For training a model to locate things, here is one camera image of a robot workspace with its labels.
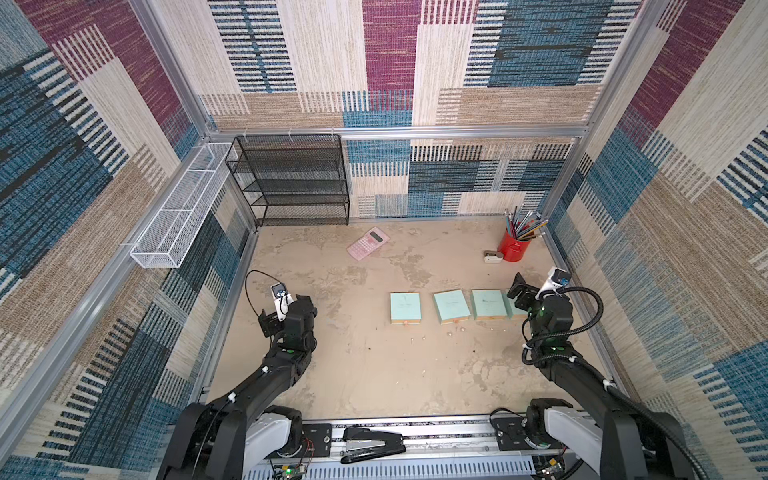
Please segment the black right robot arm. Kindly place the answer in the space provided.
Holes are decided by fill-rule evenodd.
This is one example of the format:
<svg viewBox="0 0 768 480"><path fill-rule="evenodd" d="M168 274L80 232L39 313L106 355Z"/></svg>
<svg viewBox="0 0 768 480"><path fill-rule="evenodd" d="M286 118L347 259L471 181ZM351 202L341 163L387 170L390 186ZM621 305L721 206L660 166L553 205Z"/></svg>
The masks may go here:
<svg viewBox="0 0 768 480"><path fill-rule="evenodd" d="M525 421L528 442L558 442L602 479L707 478L672 415L631 399L575 349L571 337L598 325L604 302L594 290L570 280L570 273L557 267L540 287L516 274L507 292L527 314L524 327L530 334L522 363L538 369L578 404L532 400Z"/></svg>

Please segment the mint drawer jewelry box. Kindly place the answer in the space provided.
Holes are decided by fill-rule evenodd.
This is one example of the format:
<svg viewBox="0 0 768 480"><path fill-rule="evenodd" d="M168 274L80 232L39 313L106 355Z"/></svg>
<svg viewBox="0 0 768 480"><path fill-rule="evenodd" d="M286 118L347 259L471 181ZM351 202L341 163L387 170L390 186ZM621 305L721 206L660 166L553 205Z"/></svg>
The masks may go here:
<svg viewBox="0 0 768 480"><path fill-rule="evenodd" d="M514 321L524 321L528 317L528 311L518 308L515 305L515 300L503 296L504 305L506 308L507 317Z"/></svg>

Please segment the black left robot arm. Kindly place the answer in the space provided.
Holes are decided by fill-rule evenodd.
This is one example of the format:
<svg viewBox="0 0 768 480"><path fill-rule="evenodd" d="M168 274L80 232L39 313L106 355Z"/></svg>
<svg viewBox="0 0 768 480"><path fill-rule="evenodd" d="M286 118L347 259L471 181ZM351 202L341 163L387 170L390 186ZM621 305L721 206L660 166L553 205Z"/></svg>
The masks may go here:
<svg viewBox="0 0 768 480"><path fill-rule="evenodd" d="M275 342L260 367L227 395L208 404L192 403L178 417L157 477L159 479L240 479L246 433L272 402L295 385L317 347L312 299L298 295L283 320L259 315Z"/></svg>

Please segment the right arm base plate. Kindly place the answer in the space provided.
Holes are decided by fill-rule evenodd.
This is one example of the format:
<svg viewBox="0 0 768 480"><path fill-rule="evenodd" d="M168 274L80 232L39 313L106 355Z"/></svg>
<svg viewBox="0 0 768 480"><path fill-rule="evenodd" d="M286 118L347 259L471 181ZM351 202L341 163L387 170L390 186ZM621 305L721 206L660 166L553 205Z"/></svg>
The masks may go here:
<svg viewBox="0 0 768 480"><path fill-rule="evenodd" d="M560 449L561 443L553 439L534 441L525 429L525 418L516 415L492 416L489 419L501 451Z"/></svg>

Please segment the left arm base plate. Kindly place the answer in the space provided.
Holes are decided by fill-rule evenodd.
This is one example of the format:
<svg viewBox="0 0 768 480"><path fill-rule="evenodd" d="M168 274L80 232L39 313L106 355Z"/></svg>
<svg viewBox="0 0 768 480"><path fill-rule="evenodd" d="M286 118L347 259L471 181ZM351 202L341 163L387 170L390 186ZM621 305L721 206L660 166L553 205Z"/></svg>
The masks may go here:
<svg viewBox="0 0 768 480"><path fill-rule="evenodd" d="M256 427L252 427L246 437L246 459L248 461L290 460L297 463L303 459L328 458L331 455L333 429L331 423L309 423L302 426L301 433L288 443L267 450L267 444L257 443Z"/></svg>

